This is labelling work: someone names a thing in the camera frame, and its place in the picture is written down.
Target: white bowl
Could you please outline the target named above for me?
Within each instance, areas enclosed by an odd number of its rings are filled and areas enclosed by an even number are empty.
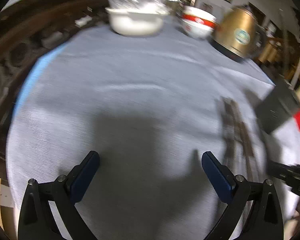
[[[182,14],[183,30],[193,38],[207,38],[214,30],[216,18],[199,8],[184,6]]]
[[[112,29],[122,35],[143,36],[155,34],[163,26],[168,12],[106,8]]]
[[[205,19],[211,22],[216,22],[216,18],[211,13],[208,13],[204,10],[192,6],[184,6],[183,14],[193,15],[201,19]]]
[[[190,37],[195,39],[205,39],[213,32],[213,28],[207,25],[184,19],[182,19],[182,28]]]

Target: table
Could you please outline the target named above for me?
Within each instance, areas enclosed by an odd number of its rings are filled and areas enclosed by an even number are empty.
[[[222,97],[239,105],[263,181],[253,105],[272,87],[252,60],[232,61],[183,34],[173,18],[147,38],[120,36],[107,25],[87,29],[43,58],[23,87],[7,142],[16,206],[29,178],[52,181],[95,150],[101,165],[76,208],[98,239],[203,239],[220,209],[200,158],[211,151],[224,159]],[[300,163],[294,120],[274,136],[277,160]],[[231,170],[246,176],[242,149],[235,152]],[[298,197],[274,183],[287,218]]]

